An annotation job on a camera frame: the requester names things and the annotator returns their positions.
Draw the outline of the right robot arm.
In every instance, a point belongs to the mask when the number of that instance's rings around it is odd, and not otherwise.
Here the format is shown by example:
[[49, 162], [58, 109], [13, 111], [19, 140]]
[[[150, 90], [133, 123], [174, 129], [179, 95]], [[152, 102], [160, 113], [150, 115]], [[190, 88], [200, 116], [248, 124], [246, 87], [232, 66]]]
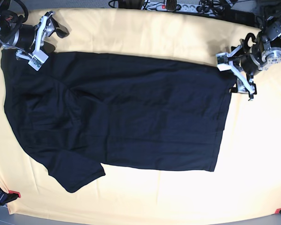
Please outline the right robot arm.
[[16, 49], [16, 58], [28, 61], [35, 70], [49, 58], [48, 53], [55, 51], [55, 46], [45, 42], [53, 33], [59, 38], [69, 35], [68, 29], [58, 23], [53, 16], [54, 11], [46, 12], [36, 25], [29, 25], [29, 12], [24, 3], [17, 0], [23, 15], [9, 9], [11, 1], [0, 0], [0, 49]]

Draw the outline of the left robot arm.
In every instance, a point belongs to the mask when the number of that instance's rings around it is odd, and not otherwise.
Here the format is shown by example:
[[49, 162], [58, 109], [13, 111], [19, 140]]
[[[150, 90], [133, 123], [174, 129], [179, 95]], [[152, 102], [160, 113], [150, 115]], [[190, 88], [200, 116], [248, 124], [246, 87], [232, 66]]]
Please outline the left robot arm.
[[257, 94], [254, 76], [281, 63], [281, 15], [273, 17], [257, 35], [248, 33], [240, 45], [231, 47], [226, 55], [231, 71], [237, 76], [229, 92], [248, 94], [250, 100], [254, 99]]

